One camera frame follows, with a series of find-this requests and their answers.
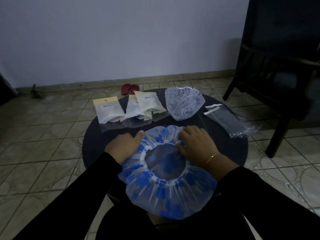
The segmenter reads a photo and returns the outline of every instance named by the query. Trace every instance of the tile floor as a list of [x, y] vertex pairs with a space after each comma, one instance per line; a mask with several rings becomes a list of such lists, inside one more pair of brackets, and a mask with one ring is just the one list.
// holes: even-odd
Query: tile floor
[[[194, 87], [222, 101], [231, 77], [140, 84], [141, 90]], [[85, 171], [83, 136], [95, 117], [92, 99], [120, 96], [121, 86], [49, 92], [42, 100], [19, 96], [0, 107], [0, 240], [14, 237]], [[235, 89], [225, 102], [239, 116], [262, 125], [249, 138], [245, 167], [320, 215], [320, 128], [291, 129], [276, 156], [264, 153], [279, 115]], [[94, 239], [112, 202], [106, 197], [87, 239]], [[162, 228], [162, 219], [150, 215]]]

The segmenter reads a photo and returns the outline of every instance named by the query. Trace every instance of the hand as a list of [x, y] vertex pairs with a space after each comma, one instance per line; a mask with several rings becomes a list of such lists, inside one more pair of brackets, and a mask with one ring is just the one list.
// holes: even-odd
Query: hand
[[178, 139], [185, 143], [185, 145], [177, 144], [180, 153], [198, 167], [204, 168], [210, 157], [219, 153], [206, 130], [199, 129], [195, 125], [185, 127], [179, 133]]
[[142, 137], [143, 130], [139, 131], [134, 138], [129, 133], [118, 135], [106, 146], [104, 151], [109, 153], [121, 165], [123, 161], [137, 151]]

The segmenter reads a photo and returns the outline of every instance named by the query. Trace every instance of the black table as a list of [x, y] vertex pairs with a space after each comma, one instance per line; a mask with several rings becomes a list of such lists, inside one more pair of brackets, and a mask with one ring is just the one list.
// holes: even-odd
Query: black table
[[[165, 88], [151, 89], [148, 92], [156, 92], [159, 100], [162, 103], [162, 106], [167, 108], [166, 99], [165, 99]], [[232, 161], [237, 163], [240, 166], [245, 164], [247, 154], [248, 154], [248, 139], [247, 138], [233, 138], [226, 133], [226, 131], [218, 123], [214, 122], [207, 116], [203, 115], [207, 111], [205, 106], [212, 104], [219, 104], [220, 102], [210, 96], [203, 95], [205, 98], [205, 104], [199, 109], [199, 111], [189, 119], [176, 121], [173, 117], [169, 116], [160, 121], [152, 122], [149, 125], [138, 127], [134, 129], [124, 128], [124, 129], [115, 129], [110, 130], [105, 133], [101, 133], [100, 125], [98, 122], [98, 117], [95, 117], [94, 120], [89, 125], [83, 139], [82, 144], [82, 157], [83, 163], [86, 169], [93, 164], [99, 156], [104, 152], [106, 145], [117, 137], [119, 134], [130, 133], [133, 137], [137, 134], [138, 131], [144, 130], [147, 131], [156, 126], [187, 126], [187, 125], [196, 125], [199, 128], [204, 128], [213, 141], [215, 142], [219, 152], [223, 155], [226, 155]], [[126, 111], [128, 104], [129, 96], [125, 96], [119, 100], [120, 105], [123, 110]], [[108, 195], [111, 198], [117, 198], [119, 193], [119, 188], [125, 187], [124, 183], [120, 181], [119, 185], [114, 185], [109, 191]]]

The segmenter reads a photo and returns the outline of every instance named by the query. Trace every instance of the black sleeve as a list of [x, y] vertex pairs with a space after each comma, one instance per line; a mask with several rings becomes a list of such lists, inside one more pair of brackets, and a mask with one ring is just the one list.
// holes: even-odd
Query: black sleeve
[[306, 236], [318, 234], [320, 217], [249, 169], [232, 170], [218, 182], [217, 190], [242, 212], [262, 239], [309, 239]]
[[84, 239], [110, 183], [122, 171], [108, 153], [26, 225], [14, 239]]

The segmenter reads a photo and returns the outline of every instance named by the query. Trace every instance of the chair backrest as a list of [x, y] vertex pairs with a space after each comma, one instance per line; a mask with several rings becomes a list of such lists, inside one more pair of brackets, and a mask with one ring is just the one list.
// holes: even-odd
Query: chair backrest
[[242, 43], [320, 60], [320, 0], [250, 0]]

